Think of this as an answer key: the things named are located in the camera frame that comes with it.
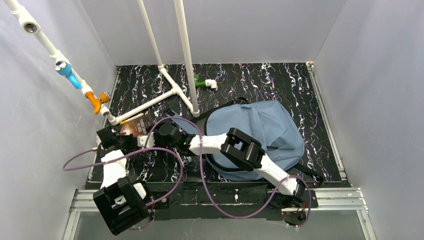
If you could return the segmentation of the dark brown book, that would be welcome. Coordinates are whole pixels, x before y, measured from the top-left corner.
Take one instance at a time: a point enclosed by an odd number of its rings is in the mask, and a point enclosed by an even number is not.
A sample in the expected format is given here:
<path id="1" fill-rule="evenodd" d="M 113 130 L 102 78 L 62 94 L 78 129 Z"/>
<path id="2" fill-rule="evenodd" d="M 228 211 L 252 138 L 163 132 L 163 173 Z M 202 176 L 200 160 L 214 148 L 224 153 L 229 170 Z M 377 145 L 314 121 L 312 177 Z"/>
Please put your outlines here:
<path id="1" fill-rule="evenodd" d="M 154 118 L 152 117 L 152 115 L 145 114 L 122 123 L 119 134 L 121 136 L 133 137 L 147 135 L 153 125 Z"/>

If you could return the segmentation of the blue student backpack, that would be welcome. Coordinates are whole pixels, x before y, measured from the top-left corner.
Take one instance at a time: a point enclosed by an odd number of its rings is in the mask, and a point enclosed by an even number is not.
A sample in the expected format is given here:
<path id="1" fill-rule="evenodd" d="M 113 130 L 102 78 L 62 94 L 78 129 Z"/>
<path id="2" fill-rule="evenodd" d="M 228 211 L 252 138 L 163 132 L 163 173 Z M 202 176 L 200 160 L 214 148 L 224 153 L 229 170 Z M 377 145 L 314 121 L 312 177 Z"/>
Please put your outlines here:
<path id="1" fill-rule="evenodd" d="M 198 134 L 194 123 L 205 136 L 226 134 L 230 128 L 237 128 L 259 141 L 266 154 L 283 170 L 297 169 L 316 177 L 321 184 L 322 174 L 300 164 L 305 153 L 305 142 L 290 113 L 277 100 L 247 102 L 244 98 L 231 100 L 201 114 L 198 118 L 186 122 L 172 121 L 189 134 Z"/>

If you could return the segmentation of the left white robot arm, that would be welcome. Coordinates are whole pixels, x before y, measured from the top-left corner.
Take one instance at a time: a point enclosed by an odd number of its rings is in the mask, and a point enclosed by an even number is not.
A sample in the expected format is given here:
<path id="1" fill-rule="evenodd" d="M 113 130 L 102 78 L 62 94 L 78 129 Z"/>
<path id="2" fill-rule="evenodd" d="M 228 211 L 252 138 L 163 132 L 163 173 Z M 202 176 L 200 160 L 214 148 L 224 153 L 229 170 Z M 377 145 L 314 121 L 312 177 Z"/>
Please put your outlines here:
<path id="1" fill-rule="evenodd" d="M 96 156 L 103 164 L 103 181 L 93 194 L 94 203 L 109 231 L 117 236 L 144 219 L 151 222 L 145 199 L 147 192 L 141 183 L 133 183 L 127 176 L 126 154 L 137 150 L 132 135 L 122 135 L 112 126 L 98 130 Z"/>

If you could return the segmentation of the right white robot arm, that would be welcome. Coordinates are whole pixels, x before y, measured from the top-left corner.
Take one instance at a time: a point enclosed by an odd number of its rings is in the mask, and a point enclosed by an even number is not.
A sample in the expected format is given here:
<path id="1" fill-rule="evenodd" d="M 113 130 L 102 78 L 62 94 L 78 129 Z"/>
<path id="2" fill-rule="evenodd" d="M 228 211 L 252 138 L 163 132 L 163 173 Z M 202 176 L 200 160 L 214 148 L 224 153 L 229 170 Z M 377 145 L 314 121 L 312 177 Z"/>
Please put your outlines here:
<path id="1" fill-rule="evenodd" d="M 221 135 L 189 134 L 172 121 L 166 120 L 152 128 L 153 144 L 176 149 L 185 156 L 217 154 L 244 172 L 253 172 L 275 186 L 277 191 L 294 202 L 301 202 L 305 185 L 278 166 L 261 143 L 237 128 Z"/>

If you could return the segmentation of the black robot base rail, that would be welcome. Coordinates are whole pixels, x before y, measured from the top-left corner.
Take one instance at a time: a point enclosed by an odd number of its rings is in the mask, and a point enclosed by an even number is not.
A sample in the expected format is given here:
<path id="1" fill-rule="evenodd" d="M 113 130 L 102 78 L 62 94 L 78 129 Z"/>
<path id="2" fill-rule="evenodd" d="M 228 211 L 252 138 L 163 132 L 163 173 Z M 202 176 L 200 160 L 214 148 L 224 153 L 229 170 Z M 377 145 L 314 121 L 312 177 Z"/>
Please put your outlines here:
<path id="1" fill-rule="evenodd" d="M 207 189 L 201 182 L 182 182 L 169 196 L 155 204 L 155 220 L 225 219 L 226 215 L 218 211 L 214 203 L 233 216 L 246 216 L 261 208 L 273 189 L 271 184 L 264 181 L 209 182 Z M 283 212 L 305 213 L 308 208 L 316 209 L 318 206 L 318 198 L 313 190 L 305 192 L 301 202 L 294 202 L 276 192 L 269 205 L 255 218 L 277 221 Z"/>

